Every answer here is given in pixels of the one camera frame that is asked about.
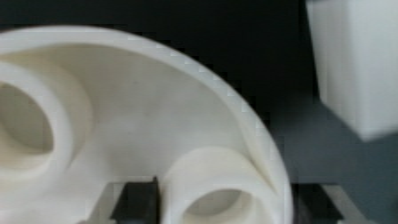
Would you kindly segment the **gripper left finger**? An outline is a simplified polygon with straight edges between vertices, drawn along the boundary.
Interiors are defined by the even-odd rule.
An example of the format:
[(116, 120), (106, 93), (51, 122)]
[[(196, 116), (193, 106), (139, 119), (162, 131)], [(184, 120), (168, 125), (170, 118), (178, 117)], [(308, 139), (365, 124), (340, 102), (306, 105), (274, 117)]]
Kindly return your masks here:
[(157, 177), (107, 184), (88, 224), (161, 224)]

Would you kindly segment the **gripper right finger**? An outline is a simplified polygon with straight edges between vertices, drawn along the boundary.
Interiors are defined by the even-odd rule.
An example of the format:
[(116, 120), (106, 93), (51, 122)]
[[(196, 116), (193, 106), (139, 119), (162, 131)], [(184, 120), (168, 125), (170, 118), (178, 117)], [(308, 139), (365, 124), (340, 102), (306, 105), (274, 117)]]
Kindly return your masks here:
[(294, 184), (294, 224), (379, 224), (337, 184)]

